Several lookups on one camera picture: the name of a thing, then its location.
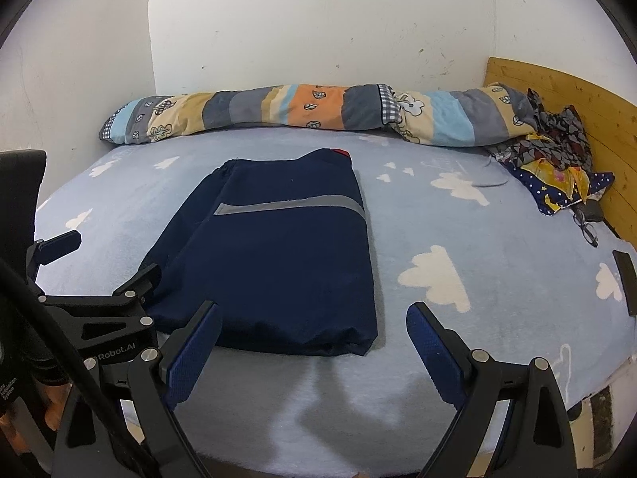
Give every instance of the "blue gripper pad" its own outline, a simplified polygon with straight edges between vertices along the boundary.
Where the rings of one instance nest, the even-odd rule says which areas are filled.
[[[204,302],[186,327],[174,330],[162,346],[159,376],[166,384],[164,402],[169,410],[190,396],[221,334],[221,325],[221,307]]]
[[[416,305],[407,309],[407,332],[441,399],[460,410],[466,400],[460,367]]]

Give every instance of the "black cable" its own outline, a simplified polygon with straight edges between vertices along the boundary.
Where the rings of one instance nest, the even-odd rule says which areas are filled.
[[[62,369],[71,378],[73,384],[77,386],[87,405],[98,416],[104,428],[120,442],[126,452],[139,464],[144,475],[149,478],[159,477],[157,461],[129,433],[124,421],[119,418],[113,405],[84,367],[84,362],[75,347],[72,346],[71,341],[29,290],[27,284],[1,257],[0,292],[34,328]]]

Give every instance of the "light blue blanket stripe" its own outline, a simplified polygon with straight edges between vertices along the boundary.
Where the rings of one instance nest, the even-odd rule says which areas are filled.
[[[294,98],[294,94],[296,93],[298,87],[298,84],[293,84],[292,86],[290,86],[287,94],[281,101],[281,107],[279,108],[279,118],[282,124],[289,124],[288,112],[290,110],[290,102],[292,101],[292,98]]]
[[[460,102],[448,92],[427,92],[434,110],[433,145],[471,147],[475,134]]]
[[[129,102],[123,110],[115,116],[115,120],[113,120],[113,124],[111,125],[110,136],[111,140],[116,144],[130,143],[126,138],[126,126],[128,125],[128,119],[130,119],[131,113],[140,100],[141,98],[138,98],[137,100]]]

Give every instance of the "bed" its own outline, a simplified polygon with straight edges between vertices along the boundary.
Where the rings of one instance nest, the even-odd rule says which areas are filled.
[[[109,294],[226,160],[345,149],[366,203],[379,337],[364,357],[216,348],[176,409],[195,450],[278,476],[419,470],[454,414],[405,331],[406,309],[419,300],[496,359],[546,357],[571,407],[602,389],[635,351],[635,319],[612,250],[637,260],[630,244],[637,242],[637,111],[593,84],[526,63],[490,59],[485,82],[496,81],[534,88],[552,111],[576,106],[596,170],[615,173],[601,203],[624,240],[597,224],[595,249],[568,210],[539,214],[528,191],[483,149],[418,146],[381,132],[231,129],[121,146],[58,189],[37,211],[36,236],[77,228],[83,244],[42,268],[37,282],[51,294]],[[127,414],[134,422],[134,412]],[[496,411],[485,454],[503,414]]]

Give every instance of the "white wall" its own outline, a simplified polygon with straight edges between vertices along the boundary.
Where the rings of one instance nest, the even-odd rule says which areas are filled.
[[[270,84],[480,84],[494,0],[149,0],[159,94]]]
[[[495,55],[576,75],[637,104],[637,65],[596,0],[497,0]]]
[[[34,0],[0,49],[0,149],[49,156],[40,201],[109,148],[119,106],[155,91],[148,0]]]

